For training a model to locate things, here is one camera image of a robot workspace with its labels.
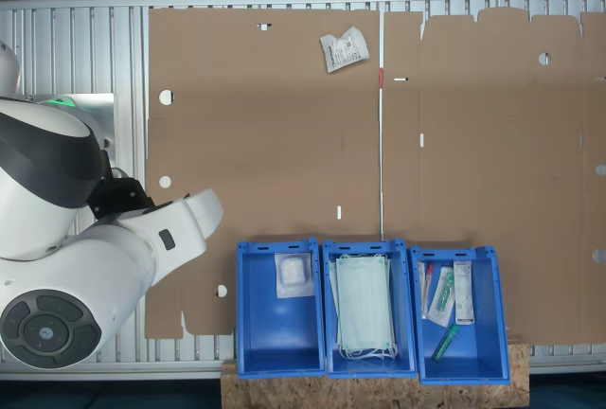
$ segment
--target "green light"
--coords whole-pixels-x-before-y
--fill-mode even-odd
[[[45,103],[59,104],[61,106],[68,106],[70,108],[76,108],[76,104],[71,100],[64,100],[61,98],[58,99],[48,99]]]

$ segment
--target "metal frame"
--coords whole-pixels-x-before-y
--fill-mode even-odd
[[[487,7],[526,9],[529,17],[569,14],[579,18],[582,11],[606,11],[605,0],[0,0],[0,40],[13,48],[22,65],[20,96],[114,93],[116,163],[142,184],[147,156],[150,7],[376,9],[381,13],[381,66],[383,15],[389,11],[422,11],[421,32],[430,16],[476,16]],[[92,214],[82,211],[74,232],[92,221]],[[145,298],[96,357],[65,370],[34,370],[15,363],[1,349],[0,379],[218,378],[223,361],[234,358],[233,335],[194,336],[185,332],[182,340],[145,339],[144,305]],[[606,370],[606,345],[530,347],[531,373],[590,370]]]

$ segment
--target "surgical mask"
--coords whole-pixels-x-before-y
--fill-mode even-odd
[[[391,321],[389,259],[384,255],[342,255],[330,266],[330,285],[341,355],[352,360],[395,358],[398,349]]]

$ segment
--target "black control pad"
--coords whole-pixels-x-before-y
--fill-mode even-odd
[[[0,316],[0,334],[7,350],[37,368],[63,368],[93,353],[101,339],[88,307],[60,291],[22,293]]]

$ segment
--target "flattened cardboard box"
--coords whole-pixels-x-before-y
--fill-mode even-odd
[[[328,75],[320,37],[352,26],[370,59]],[[181,313],[191,334],[233,331],[240,240],[379,238],[378,75],[376,11],[150,11],[147,190],[159,204],[212,187],[224,216],[148,292],[147,338],[182,338]]]
[[[605,342],[606,15],[421,22],[384,19],[386,238],[493,245],[510,332]]]

